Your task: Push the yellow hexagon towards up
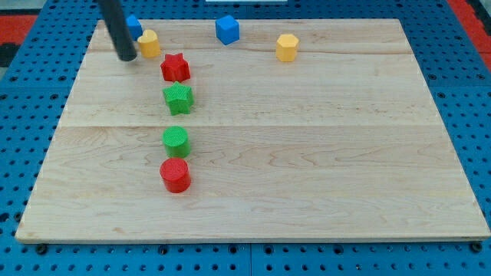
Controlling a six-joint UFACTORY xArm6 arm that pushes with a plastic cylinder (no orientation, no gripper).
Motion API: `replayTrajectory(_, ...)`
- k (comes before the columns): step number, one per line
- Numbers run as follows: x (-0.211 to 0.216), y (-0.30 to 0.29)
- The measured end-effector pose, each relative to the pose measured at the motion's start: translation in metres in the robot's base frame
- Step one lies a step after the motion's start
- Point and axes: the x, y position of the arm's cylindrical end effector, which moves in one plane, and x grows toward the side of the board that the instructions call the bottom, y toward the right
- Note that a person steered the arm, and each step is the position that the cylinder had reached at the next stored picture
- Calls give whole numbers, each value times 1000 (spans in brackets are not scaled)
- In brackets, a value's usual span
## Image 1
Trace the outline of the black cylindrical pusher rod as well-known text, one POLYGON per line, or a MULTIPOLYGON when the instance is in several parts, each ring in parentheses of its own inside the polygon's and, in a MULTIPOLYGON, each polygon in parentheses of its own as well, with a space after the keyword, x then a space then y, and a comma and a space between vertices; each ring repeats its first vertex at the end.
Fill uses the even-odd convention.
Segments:
POLYGON ((137 52, 120 1, 97 0, 97 3, 118 58, 121 61, 133 61, 137 52))

